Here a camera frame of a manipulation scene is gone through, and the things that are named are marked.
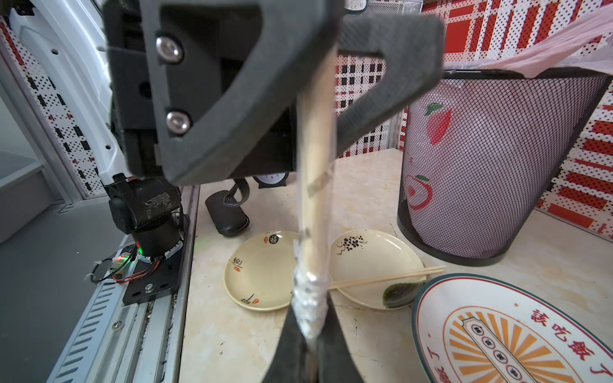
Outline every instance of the silver screw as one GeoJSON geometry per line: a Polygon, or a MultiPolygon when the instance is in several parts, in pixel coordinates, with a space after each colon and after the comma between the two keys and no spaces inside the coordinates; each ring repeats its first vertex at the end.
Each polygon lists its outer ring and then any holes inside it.
{"type": "Polygon", "coordinates": [[[166,115],[166,125],[174,134],[185,134],[191,127],[191,121],[185,113],[174,111],[166,115]]]}
{"type": "Polygon", "coordinates": [[[183,49],[173,39],[160,36],[155,40],[155,47],[160,57],[167,63],[177,64],[183,59],[183,49]]]}

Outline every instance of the chopsticks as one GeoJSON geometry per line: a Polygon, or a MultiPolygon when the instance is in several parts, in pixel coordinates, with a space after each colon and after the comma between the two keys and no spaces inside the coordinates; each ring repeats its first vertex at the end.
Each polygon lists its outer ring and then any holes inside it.
{"type": "Polygon", "coordinates": [[[415,271],[411,271],[409,273],[404,274],[396,274],[396,275],[387,275],[387,276],[378,276],[375,278],[366,278],[366,279],[348,279],[346,281],[337,281],[332,282],[330,284],[329,289],[342,289],[344,287],[353,287],[353,286],[361,286],[364,284],[371,284],[376,282],[385,282],[385,281],[393,281],[395,279],[403,279],[410,278],[414,276],[425,276],[430,274],[438,274],[442,273],[446,268],[446,265],[434,266],[434,267],[425,267],[415,271]]]}

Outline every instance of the plate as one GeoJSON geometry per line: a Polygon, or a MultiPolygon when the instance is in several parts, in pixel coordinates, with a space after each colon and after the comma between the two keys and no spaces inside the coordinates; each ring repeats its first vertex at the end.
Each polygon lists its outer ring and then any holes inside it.
{"type": "Polygon", "coordinates": [[[238,305],[256,311],[287,307],[296,268],[294,232],[267,232],[246,240],[226,264],[224,287],[238,305]]]}
{"type": "Polygon", "coordinates": [[[544,300],[472,274],[437,277],[413,305],[413,337],[432,382],[613,381],[613,353],[544,300]]]}
{"type": "MultiPolygon", "coordinates": [[[[333,281],[375,278],[424,267],[409,245],[378,230],[346,232],[334,240],[330,253],[333,281]]],[[[410,305],[424,283],[425,276],[420,276],[345,287],[339,291],[362,306],[387,310],[410,305]]]]}

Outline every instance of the red chinese characters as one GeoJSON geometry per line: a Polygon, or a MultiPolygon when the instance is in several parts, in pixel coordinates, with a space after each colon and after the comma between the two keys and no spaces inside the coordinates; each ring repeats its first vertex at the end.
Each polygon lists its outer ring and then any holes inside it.
{"type": "Polygon", "coordinates": [[[428,352],[430,353],[430,358],[432,358],[432,355],[436,355],[436,357],[439,358],[439,359],[441,358],[440,356],[438,356],[438,354],[436,352],[430,351],[429,347],[427,347],[427,349],[428,349],[428,352]]]}
{"type": "Polygon", "coordinates": [[[567,340],[566,336],[564,334],[570,334],[571,333],[565,327],[558,326],[557,324],[554,324],[552,329],[555,331],[555,336],[557,336],[558,339],[563,341],[563,342],[565,342],[567,340]]]}
{"type": "Polygon", "coordinates": [[[440,379],[441,383],[451,383],[449,376],[445,372],[445,367],[437,368],[436,372],[438,373],[438,379],[440,379]]]}
{"type": "Polygon", "coordinates": [[[539,310],[534,310],[530,319],[532,319],[536,323],[540,323],[543,326],[547,327],[547,320],[549,319],[549,317],[547,316],[547,314],[542,313],[539,310]]]}
{"type": "Polygon", "coordinates": [[[592,374],[607,374],[608,376],[613,376],[613,373],[611,373],[609,370],[607,370],[607,368],[604,366],[604,364],[600,363],[600,368],[602,368],[602,370],[594,371],[592,369],[592,367],[590,367],[590,372],[592,374]]]}
{"type": "Polygon", "coordinates": [[[581,357],[581,360],[585,360],[585,357],[594,355],[594,352],[585,346],[585,342],[576,342],[569,346],[575,354],[581,357]]]}

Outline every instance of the wooden stick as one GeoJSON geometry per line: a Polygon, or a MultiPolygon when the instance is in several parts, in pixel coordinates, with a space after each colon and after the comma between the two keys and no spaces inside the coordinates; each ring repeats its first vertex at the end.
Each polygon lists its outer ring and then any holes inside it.
{"type": "Polygon", "coordinates": [[[353,287],[353,286],[361,286],[364,284],[371,284],[371,283],[376,283],[376,282],[393,281],[395,279],[410,278],[414,276],[425,276],[425,275],[430,275],[430,274],[438,274],[438,273],[442,273],[443,270],[445,270],[445,267],[446,267],[445,265],[426,267],[426,268],[421,268],[419,270],[415,270],[410,273],[404,273],[404,274],[378,276],[375,278],[367,278],[367,279],[348,279],[346,281],[332,282],[329,289],[342,289],[344,287],[353,287]]]}
{"type": "Polygon", "coordinates": [[[298,264],[294,272],[292,308],[312,356],[315,355],[316,340],[326,321],[328,309],[328,225],[337,147],[337,116],[334,110],[336,60],[337,47],[334,45],[298,94],[299,238],[294,246],[298,264]]]}

